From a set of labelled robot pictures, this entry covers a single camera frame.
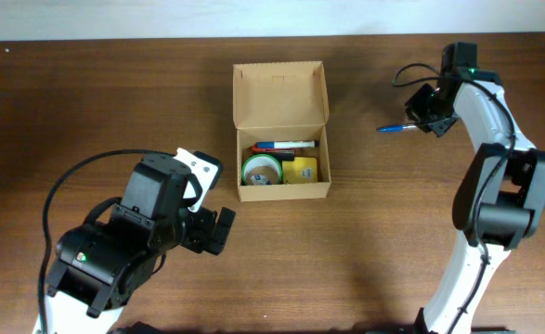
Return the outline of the blue ballpoint pen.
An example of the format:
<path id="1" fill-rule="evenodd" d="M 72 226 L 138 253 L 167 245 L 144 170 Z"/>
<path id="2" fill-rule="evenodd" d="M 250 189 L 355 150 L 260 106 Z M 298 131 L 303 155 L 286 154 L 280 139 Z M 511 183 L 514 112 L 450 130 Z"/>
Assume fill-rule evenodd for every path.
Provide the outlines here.
<path id="1" fill-rule="evenodd" d="M 377 131 L 379 133 L 399 133 L 408 130 L 417 130 L 418 127 L 415 124 L 395 124 L 379 127 Z"/>

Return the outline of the small white blue box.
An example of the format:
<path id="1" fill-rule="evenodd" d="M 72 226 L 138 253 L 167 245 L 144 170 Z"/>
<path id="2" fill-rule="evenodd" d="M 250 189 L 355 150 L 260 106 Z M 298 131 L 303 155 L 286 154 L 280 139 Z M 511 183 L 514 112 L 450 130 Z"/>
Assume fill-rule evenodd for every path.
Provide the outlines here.
<path id="1" fill-rule="evenodd" d="M 267 186 L 271 185 L 270 179 L 265 174 L 252 174 L 249 177 L 253 186 Z"/>

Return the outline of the green tape roll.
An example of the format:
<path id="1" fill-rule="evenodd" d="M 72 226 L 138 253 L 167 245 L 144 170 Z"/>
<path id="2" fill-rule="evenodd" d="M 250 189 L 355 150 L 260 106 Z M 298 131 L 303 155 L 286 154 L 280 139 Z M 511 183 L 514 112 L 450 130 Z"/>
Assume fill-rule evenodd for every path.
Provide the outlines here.
<path id="1" fill-rule="evenodd" d="M 249 180 L 252 174 L 265 174 L 271 181 L 268 186 L 279 185 L 283 176 L 280 162 L 266 154 L 253 155 L 243 163 L 241 178 L 246 186 L 252 186 Z"/>

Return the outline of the blue white marker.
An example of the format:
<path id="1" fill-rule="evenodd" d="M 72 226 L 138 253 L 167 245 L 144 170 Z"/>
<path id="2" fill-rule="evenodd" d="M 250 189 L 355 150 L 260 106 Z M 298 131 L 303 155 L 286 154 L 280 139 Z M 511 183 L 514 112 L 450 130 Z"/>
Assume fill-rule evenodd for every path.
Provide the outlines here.
<path id="1" fill-rule="evenodd" d="M 319 142 L 312 141 L 261 141 L 255 146 L 258 149 L 295 149 L 295 148 L 316 148 Z"/>

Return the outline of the yellow sticky note pad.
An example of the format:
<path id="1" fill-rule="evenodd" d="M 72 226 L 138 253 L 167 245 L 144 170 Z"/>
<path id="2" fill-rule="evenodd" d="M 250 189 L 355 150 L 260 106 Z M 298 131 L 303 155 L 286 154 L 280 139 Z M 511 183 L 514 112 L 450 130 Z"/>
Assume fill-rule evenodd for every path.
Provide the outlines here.
<path id="1" fill-rule="evenodd" d="M 318 161 L 312 157 L 295 157 L 282 163 L 283 184 L 310 184 L 318 181 Z"/>

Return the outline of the brown cardboard box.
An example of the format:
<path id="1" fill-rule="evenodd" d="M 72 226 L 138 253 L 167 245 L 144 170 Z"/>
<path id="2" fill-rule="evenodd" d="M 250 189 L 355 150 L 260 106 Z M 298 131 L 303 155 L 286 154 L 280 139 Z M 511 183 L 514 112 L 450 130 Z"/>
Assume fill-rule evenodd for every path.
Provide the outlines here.
<path id="1" fill-rule="evenodd" d="M 320 61 L 236 64 L 233 66 L 233 122 L 237 130 L 236 183 L 242 202 L 321 199 L 331 187 L 327 122 L 329 100 Z M 317 181 L 309 184 L 251 186 L 243 164 L 258 142 L 317 141 L 305 156 L 317 160 Z"/>

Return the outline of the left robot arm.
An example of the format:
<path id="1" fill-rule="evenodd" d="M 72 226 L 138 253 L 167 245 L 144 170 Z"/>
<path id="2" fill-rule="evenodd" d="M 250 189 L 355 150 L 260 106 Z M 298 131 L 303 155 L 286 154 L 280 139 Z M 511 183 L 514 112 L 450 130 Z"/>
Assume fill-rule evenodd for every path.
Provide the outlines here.
<path id="1" fill-rule="evenodd" d="M 235 213 L 201 205 L 222 163 L 183 148 L 138 153 L 122 196 L 100 202 L 58 243 L 45 244 L 34 332 L 107 333 L 169 250 L 223 251 Z"/>

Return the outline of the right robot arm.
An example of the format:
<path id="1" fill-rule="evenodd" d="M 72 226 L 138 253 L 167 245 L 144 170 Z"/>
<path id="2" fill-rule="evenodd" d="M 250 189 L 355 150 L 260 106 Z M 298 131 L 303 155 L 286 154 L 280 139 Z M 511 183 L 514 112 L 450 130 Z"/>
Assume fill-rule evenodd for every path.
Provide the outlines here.
<path id="1" fill-rule="evenodd" d="M 417 333 L 469 333 L 474 313 L 497 269 L 534 235 L 545 207 L 545 151 L 528 140 L 510 113 L 501 78 L 477 65 L 477 46 L 457 42 L 441 66 L 407 101 L 415 127 L 444 135 L 462 122 L 474 159 L 452 205 L 456 240 L 451 260 Z"/>

